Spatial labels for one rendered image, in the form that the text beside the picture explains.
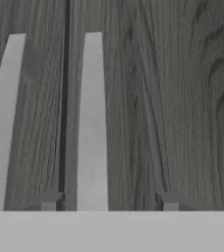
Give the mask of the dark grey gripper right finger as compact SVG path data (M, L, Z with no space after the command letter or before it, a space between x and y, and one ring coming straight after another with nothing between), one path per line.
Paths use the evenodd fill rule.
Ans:
M155 199L163 211L194 211L195 208L174 193L160 192L155 194Z

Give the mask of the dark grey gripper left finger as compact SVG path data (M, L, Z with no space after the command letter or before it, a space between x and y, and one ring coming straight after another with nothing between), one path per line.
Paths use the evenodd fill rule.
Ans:
M34 212L55 212L57 203L63 198L62 192L49 192L41 195L32 203L24 206L18 206L19 211L34 211Z

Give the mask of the grey wood cabinet door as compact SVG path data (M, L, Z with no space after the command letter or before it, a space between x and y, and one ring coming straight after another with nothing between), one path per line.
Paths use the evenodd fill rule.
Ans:
M27 35L3 211L59 192L65 7L65 0L0 0L0 65L9 35Z
M70 210L87 32L103 39L110 208L150 210L156 192L224 207L224 0L70 0Z

